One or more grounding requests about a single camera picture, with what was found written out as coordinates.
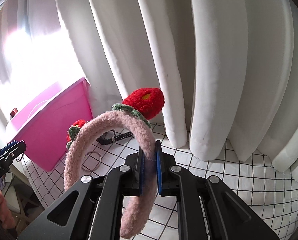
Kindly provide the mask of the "person's hand on gripper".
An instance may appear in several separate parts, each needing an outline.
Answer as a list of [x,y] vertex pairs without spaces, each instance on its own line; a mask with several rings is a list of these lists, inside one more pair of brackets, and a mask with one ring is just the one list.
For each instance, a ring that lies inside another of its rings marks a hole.
[[15,220],[11,211],[8,209],[7,201],[4,198],[0,190],[0,221],[2,222],[2,227],[4,229],[13,229],[15,228]]

